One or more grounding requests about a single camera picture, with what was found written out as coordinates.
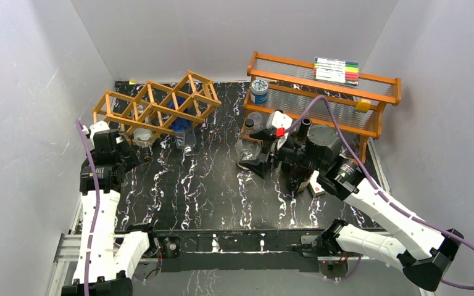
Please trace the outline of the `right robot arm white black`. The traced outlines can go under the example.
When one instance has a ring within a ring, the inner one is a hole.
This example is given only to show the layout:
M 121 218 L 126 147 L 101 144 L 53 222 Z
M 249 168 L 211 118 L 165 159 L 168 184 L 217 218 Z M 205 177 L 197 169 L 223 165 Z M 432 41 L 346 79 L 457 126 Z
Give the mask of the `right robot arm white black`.
M 418 222 L 415 214 L 399 205 L 360 165 L 341 155 L 343 142 L 327 125 L 312 125 L 303 139 L 286 136 L 283 128 L 255 129 L 247 137 L 262 143 L 263 152 L 240 165 L 265 176 L 275 163 L 318 172 L 317 181 L 330 195 L 371 216 L 386 230 L 381 236 L 334 220 L 331 226 L 297 252 L 317 255 L 358 253 L 399 269 L 421 289 L 435 291 L 459 249 L 461 233 L 437 231 Z

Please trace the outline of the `brown wine bottle gold cap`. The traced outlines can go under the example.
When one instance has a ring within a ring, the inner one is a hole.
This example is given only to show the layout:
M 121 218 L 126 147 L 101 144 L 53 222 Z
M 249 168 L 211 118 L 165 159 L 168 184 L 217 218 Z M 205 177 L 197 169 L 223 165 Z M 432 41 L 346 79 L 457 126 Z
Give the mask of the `brown wine bottle gold cap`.
M 313 169 L 289 165 L 286 187 L 290 192 L 301 192 L 308 186 L 314 173 Z

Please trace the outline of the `dark wine bottle brown label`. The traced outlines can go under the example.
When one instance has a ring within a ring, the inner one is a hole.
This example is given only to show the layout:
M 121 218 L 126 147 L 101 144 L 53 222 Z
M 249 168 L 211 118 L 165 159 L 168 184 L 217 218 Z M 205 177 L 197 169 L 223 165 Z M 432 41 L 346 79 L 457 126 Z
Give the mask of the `dark wine bottle brown label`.
M 284 129 L 284 132 L 286 129 L 288 129 L 291 124 L 292 124 L 293 119 L 286 114 L 284 114 L 281 110 L 276 110 L 273 113 L 270 114 L 267 122 L 267 128 L 273 128 L 273 135 L 277 135 L 277 129 Z M 282 134 L 279 138 L 276 138 L 273 142 L 271 147 L 269 148 L 270 156 L 273 160 L 273 166 L 277 167 L 279 164 L 279 159 L 277 156 L 278 149 L 280 149 L 283 144 L 287 141 L 288 135 L 287 134 Z

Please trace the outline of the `clear glass bottle black cap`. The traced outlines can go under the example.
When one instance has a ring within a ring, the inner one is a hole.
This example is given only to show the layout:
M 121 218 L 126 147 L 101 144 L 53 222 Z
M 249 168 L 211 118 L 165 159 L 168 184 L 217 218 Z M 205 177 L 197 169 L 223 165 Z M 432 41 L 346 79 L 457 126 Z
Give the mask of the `clear glass bottle black cap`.
M 244 128 L 239 134 L 238 140 L 235 144 L 237 163 L 244 160 L 254 160 L 259 157 L 261 153 L 262 142 L 258 139 L 249 137 L 249 135 L 254 131 L 254 120 L 246 119 L 244 122 Z

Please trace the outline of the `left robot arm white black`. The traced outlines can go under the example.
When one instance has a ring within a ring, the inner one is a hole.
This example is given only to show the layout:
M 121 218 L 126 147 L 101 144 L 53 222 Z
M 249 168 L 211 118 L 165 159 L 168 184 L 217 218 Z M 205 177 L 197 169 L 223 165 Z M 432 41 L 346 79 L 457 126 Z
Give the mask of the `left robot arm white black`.
M 86 159 L 80 170 L 79 192 L 83 210 L 77 268 L 61 295 L 133 295 L 132 277 L 144 255 L 159 251 L 159 239 L 148 224 L 129 228 L 118 249 L 114 248 L 115 218 L 120 187 L 126 172 L 139 161 L 117 129 L 83 135 Z

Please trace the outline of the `dark wine bottle cream label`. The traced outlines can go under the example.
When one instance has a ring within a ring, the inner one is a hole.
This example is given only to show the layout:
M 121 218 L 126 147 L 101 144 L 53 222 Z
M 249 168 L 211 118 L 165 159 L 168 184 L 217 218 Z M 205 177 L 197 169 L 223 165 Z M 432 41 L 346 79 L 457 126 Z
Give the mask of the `dark wine bottle cream label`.
M 306 145 L 307 141 L 307 132 L 311 127 L 312 120 L 310 118 L 303 118 L 297 125 L 293 133 L 288 135 L 287 141 L 285 143 L 294 143 L 298 142 Z M 307 161 L 309 162 L 308 152 L 306 151 Z M 290 164 L 283 162 L 284 170 L 288 169 Z

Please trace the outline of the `blue plastic bottle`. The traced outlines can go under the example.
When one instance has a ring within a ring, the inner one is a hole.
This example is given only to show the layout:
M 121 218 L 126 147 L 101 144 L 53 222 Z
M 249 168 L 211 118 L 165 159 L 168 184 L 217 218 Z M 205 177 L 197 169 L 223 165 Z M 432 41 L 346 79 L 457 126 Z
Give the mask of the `blue plastic bottle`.
M 193 155 L 197 143 L 191 120 L 178 117 L 171 124 L 174 132 L 175 144 L 187 156 Z

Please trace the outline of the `clear glass bottle white label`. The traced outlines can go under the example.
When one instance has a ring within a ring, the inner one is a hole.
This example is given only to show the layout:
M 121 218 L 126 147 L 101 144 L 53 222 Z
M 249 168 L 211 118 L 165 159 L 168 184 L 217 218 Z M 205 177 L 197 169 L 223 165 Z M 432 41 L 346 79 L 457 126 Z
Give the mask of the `clear glass bottle white label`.
M 154 134 L 150 129 L 137 128 L 133 132 L 136 145 L 141 148 L 141 154 L 145 162 L 152 160 L 151 147 L 154 143 Z

